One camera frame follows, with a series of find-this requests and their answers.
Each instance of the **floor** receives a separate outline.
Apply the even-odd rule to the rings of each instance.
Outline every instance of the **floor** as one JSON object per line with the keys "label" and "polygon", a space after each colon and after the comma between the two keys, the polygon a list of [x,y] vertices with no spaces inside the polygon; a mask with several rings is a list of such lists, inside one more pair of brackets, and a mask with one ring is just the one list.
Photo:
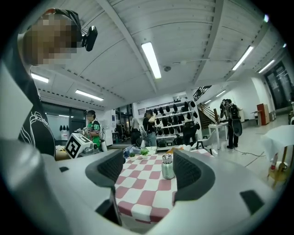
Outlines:
{"label": "floor", "polygon": [[[251,170],[266,184],[272,185],[273,180],[267,180],[268,168],[270,162],[264,155],[263,146],[260,143],[260,137],[267,133],[270,129],[288,125],[288,116],[280,115],[266,126],[247,127],[243,129],[242,135],[239,137],[238,148],[235,150],[227,149],[227,141],[225,141],[225,131],[220,132],[221,148],[217,150],[217,144],[213,145],[212,152],[215,157],[220,159],[236,162],[247,169]],[[278,183],[276,189],[279,190],[283,184]]]}

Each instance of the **white ceiling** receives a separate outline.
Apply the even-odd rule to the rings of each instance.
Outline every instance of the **white ceiling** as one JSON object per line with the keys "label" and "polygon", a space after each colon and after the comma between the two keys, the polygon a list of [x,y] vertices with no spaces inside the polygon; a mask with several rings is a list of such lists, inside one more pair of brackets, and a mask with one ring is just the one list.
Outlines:
{"label": "white ceiling", "polygon": [[[243,70],[259,69],[284,44],[263,13],[244,0],[64,0],[51,7],[76,11],[84,28],[98,30],[93,50],[78,50],[65,68],[32,69],[49,78],[48,84],[36,81],[43,100],[76,107],[109,110],[186,88],[221,88]],[[154,79],[141,49],[148,41],[161,79]],[[233,73],[249,45],[253,52]],[[76,89],[104,101],[91,102]]]}

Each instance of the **light fixture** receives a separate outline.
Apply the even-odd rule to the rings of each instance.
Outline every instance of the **light fixture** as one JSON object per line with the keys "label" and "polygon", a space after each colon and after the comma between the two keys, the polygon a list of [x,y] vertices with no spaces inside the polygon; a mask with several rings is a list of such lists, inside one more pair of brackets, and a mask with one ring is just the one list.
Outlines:
{"label": "light fixture", "polygon": [[223,90],[222,92],[220,92],[216,97],[220,96],[224,92],[226,92],[226,90]]}
{"label": "light fixture", "polygon": [[233,71],[235,71],[242,63],[243,61],[249,56],[250,52],[253,50],[253,47],[250,46],[248,49],[245,51],[241,59],[237,62],[237,64],[233,67]]}
{"label": "light fixture", "polygon": [[152,43],[151,42],[144,43],[141,45],[141,47],[146,55],[146,58],[147,58],[149,65],[152,69],[154,77],[156,79],[161,78],[159,66],[158,66],[157,59],[156,59],[156,56],[155,56],[155,53],[154,53],[154,50],[152,47]]}
{"label": "light fixture", "polygon": [[41,82],[44,82],[44,83],[48,83],[49,82],[49,79],[44,78],[44,77],[42,77],[40,75],[37,75],[35,73],[31,73],[31,76],[32,76],[33,79],[39,80]]}
{"label": "light fixture", "polygon": [[95,99],[95,100],[99,100],[99,101],[102,101],[103,100],[102,98],[99,98],[99,97],[94,96],[94,95],[90,95],[90,94],[85,93],[85,92],[83,92],[81,90],[76,90],[75,93],[78,93],[80,95],[84,95],[84,96],[90,97],[90,98]]}
{"label": "light fixture", "polygon": [[275,60],[272,60],[271,62],[269,62],[263,69],[261,69],[258,73],[262,73],[263,71],[266,70],[266,68],[268,68],[273,62],[275,62]]}
{"label": "light fixture", "polygon": [[268,15],[265,15],[263,21],[266,22],[266,23],[268,23],[268,20],[269,20],[269,19],[270,19],[270,18],[268,17]]}

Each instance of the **bottle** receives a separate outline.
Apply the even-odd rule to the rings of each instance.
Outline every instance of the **bottle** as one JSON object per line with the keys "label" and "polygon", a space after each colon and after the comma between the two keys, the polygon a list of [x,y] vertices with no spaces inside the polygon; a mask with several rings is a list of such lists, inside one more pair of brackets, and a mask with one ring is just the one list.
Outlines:
{"label": "bottle", "polygon": [[162,156],[161,172],[165,179],[172,179],[175,176],[172,157],[169,153]]}

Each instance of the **red and white checkered cloth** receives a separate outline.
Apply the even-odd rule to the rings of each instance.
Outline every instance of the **red and white checkered cloth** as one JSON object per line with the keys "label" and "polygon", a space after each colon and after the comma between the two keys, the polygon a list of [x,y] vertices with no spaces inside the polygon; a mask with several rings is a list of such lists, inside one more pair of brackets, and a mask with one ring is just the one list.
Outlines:
{"label": "red and white checkered cloth", "polygon": [[[196,152],[211,156],[204,149]],[[155,224],[173,207],[177,191],[176,178],[164,179],[161,174],[163,154],[148,155],[146,160],[127,160],[115,184],[116,203],[122,216]]]}

